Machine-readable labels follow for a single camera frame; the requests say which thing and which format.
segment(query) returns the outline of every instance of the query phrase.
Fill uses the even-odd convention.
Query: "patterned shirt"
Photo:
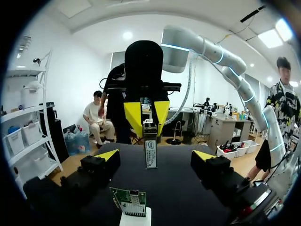
[[[279,81],[270,88],[267,105],[275,108],[278,125],[282,132],[283,141],[289,150],[295,123],[301,122],[300,101],[292,86],[285,88]]]

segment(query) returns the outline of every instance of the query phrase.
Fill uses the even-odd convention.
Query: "man sitting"
[[[100,148],[103,145],[103,142],[100,139],[99,132],[104,131],[105,139],[110,142],[114,142],[115,128],[112,122],[98,117],[98,110],[100,107],[102,92],[96,91],[93,96],[94,102],[91,102],[87,105],[84,110],[83,117],[90,125],[90,130],[93,133],[95,140],[97,141],[97,148]]]

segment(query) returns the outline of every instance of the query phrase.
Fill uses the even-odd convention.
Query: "red object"
[[[250,213],[252,213],[252,209],[251,207],[247,206],[245,207],[243,210],[241,210],[240,212],[238,212],[238,218],[242,219],[245,218],[246,216],[248,216]]]

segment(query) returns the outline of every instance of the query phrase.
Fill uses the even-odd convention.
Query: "shorts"
[[[269,143],[265,139],[256,158],[256,167],[262,169],[264,172],[271,169],[271,154],[269,152]]]

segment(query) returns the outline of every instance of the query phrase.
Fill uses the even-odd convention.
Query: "chip label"
[[[156,162],[156,141],[146,140],[145,141],[145,158],[146,158],[146,168],[157,167]]]

